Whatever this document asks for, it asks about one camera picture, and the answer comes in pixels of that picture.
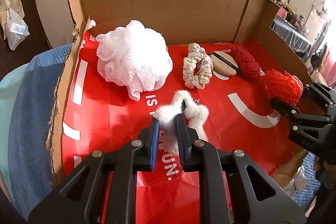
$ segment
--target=blue bedsheet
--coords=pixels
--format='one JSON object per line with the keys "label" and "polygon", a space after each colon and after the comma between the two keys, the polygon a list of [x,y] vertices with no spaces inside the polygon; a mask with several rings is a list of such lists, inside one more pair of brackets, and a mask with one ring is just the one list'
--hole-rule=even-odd
{"label": "blue bedsheet", "polygon": [[54,89],[71,45],[35,56],[27,67],[14,104],[8,137],[8,166],[13,200],[28,218],[51,191],[50,152],[46,150]]}
{"label": "blue bedsheet", "polygon": [[275,31],[287,45],[296,52],[302,52],[306,56],[309,55],[311,42],[300,34],[297,30],[290,27],[281,17],[276,16],[271,25],[271,29]]}

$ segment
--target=white mesh loofah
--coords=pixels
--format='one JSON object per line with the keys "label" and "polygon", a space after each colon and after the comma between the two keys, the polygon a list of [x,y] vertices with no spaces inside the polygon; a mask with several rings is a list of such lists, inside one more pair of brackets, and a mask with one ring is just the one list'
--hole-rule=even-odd
{"label": "white mesh loofah", "polygon": [[132,20],[96,37],[99,74],[117,85],[126,85],[128,95],[140,100],[140,92],[161,88],[173,69],[162,35]]}
{"label": "white mesh loofah", "polygon": [[[195,68],[199,69],[198,73],[194,75]],[[197,87],[204,89],[205,85],[209,83],[212,77],[213,64],[212,59],[205,53],[197,43],[188,45],[188,57],[183,59],[183,80],[185,85],[191,89]]]}

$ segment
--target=red knitted object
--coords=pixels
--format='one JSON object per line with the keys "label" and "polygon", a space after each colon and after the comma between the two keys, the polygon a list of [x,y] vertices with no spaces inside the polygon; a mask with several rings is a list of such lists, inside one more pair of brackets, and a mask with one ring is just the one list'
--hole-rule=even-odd
{"label": "red knitted object", "polygon": [[249,79],[257,79],[260,76],[259,64],[245,48],[233,48],[229,54],[234,58],[243,75]]}
{"label": "red knitted object", "polygon": [[274,69],[265,71],[265,76],[260,76],[259,81],[269,100],[276,97],[296,106],[303,92],[301,81],[286,71],[283,74]]}

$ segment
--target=red bag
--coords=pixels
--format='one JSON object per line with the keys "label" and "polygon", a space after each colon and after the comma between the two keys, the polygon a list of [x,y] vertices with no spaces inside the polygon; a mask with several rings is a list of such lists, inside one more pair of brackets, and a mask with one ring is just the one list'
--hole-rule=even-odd
{"label": "red bag", "polygon": [[[166,83],[155,92],[141,93],[140,101],[135,102],[129,99],[125,86],[106,82],[98,74],[98,42],[90,41],[89,36],[88,32],[84,34],[85,44],[79,51],[64,114],[62,157],[66,174],[93,150],[109,152],[135,139],[142,128],[149,126],[157,107],[170,104],[175,92],[183,89],[209,108],[204,130],[216,148],[243,149],[269,174],[291,158],[294,144],[288,140],[288,123],[286,119],[280,119],[276,125],[269,122],[267,115],[273,110],[258,82],[238,76],[222,80],[213,75],[204,90],[190,90],[182,78],[188,47],[170,46],[173,71]],[[226,43],[201,46],[211,53],[223,50]],[[260,55],[254,57],[262,59],[263,69],[280,70],[257,42],[251,41],[246,47],[258,48]],[[237,105],[240,110],[233,103],[239,100],[243,103]],[[249,115],[256,117],[252,121],[257,126],[242,116],[247,109],[252,112]],[[136,223],[199,223],[198,173],[184,173],[178,156],[159,150],[155,170],[137,175]]]}

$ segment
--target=plastic bag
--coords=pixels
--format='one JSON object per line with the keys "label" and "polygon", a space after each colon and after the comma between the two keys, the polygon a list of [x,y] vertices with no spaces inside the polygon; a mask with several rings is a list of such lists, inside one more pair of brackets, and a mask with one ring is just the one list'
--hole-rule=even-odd
{"label": "plastic bag", "polygon": [[28,26],[24,20],[11,8],[7,11],[6,31],[8,45],[14,51],[23,40],[29,35]]}

